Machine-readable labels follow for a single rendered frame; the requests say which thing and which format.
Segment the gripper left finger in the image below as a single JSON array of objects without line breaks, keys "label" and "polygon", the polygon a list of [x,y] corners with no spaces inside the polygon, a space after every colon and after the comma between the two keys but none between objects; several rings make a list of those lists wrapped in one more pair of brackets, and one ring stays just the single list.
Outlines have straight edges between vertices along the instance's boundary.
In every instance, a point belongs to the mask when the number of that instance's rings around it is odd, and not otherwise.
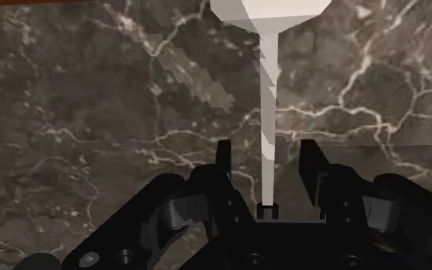
[{"label": "gripper left finger", "polygon": [[63,260],[35,253],[12,270],[153,270],[192,224],[208,240],[254,218],[232,185],[230,140],[217,143],[213,163],[196,166],[184,179],[162,173],[129,199]]}]

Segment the white long-handled spatula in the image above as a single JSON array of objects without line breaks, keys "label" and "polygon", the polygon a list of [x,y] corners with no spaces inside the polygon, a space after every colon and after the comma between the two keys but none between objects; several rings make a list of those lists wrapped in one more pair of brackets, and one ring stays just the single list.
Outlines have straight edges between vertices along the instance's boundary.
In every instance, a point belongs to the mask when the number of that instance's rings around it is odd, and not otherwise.
[{"label": "white long-handled spatula", "polygon": [[332,0],[209,0],[220,21],[259,36],[261,204],[274,206],[279,34],[319,16]]}]

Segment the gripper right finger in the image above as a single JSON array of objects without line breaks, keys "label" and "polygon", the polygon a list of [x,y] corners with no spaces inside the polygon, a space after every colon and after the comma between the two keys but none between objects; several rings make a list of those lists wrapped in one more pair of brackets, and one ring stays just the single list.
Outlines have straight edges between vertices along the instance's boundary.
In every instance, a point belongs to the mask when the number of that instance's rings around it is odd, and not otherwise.
[{"label": "gripper right finger", "polygon": [[396,173],[367,181],[308,139],[298,172],[332,230],[341,270],[432,270],[432,192]]}]

